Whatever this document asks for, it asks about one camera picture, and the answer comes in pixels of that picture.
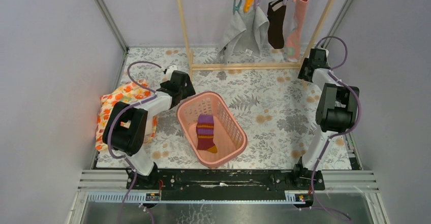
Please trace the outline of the wooden drying rack frame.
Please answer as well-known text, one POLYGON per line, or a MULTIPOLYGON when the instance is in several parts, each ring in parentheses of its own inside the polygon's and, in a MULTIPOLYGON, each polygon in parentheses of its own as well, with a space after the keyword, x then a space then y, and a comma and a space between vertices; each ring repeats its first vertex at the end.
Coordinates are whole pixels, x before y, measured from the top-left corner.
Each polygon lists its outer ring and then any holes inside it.
POLYGON ((190 76, 193 76, 194 72, 197 71, 243 71, 243 70, 285 70, 285 69, 299 69, 304 61, 304 59, 309 55, 311 48, 315 44, 318 35, 320 34, 323 24, 325 23, 329 12, 332 9, 332 6, 335 0, 328 0, 325 8, 319 18, 319 21, 314 29, 313 35, 306 47, 306 50, 299 60, 299 62, 267 62, 267 63, 209 63, 209 64, 194 64, 194 51, 189 46, 188 32, 186 21, 184 17, 184 11, 181 0, 176 0, 179 11, 179 18, 181 21, 182 33, 186 48, 186 55, 188 59, 189 72, 190 76))

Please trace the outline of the pink plastic laundry basket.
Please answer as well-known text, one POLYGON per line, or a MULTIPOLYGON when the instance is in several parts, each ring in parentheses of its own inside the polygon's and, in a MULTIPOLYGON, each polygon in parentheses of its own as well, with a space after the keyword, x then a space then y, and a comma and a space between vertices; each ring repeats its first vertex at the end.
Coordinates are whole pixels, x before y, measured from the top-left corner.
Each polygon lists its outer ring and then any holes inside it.
POLYGON ((186 99, 178 106, 176 115, 199 162, 206 167, 220 167, 247 147, 245 131, 215 92, 186 99))

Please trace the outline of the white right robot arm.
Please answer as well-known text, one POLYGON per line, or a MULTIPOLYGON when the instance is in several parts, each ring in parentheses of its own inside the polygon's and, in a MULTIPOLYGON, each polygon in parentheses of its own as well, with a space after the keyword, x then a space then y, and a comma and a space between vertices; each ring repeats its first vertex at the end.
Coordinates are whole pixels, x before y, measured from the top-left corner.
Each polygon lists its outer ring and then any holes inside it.
POLYGON ((330 137, 349 131, 356 123, 360 90, 348 88, 331 70, 326 49, 313 48, 304 59, 298 79, 310 82, 321 89, 317 105, 315 136, 299 163, 309 171, 319 171, 331 143, 330 137))

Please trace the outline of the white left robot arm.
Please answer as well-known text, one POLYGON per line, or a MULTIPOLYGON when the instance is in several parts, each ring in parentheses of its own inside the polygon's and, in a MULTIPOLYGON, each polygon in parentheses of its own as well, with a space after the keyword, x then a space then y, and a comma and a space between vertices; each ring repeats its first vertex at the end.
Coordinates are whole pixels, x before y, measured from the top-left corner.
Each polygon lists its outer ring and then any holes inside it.
POLYGON ((118 102, 109 116, 103 142, 115 159, 124 159, 132 171, 139 174, 138 182, 146 189, 156 186, 156 164, 143 148, 146 135, 152 132, 153 118, 177 106, 196 94, 189 74, 174 70, 153 95, 134 103, 118 102))

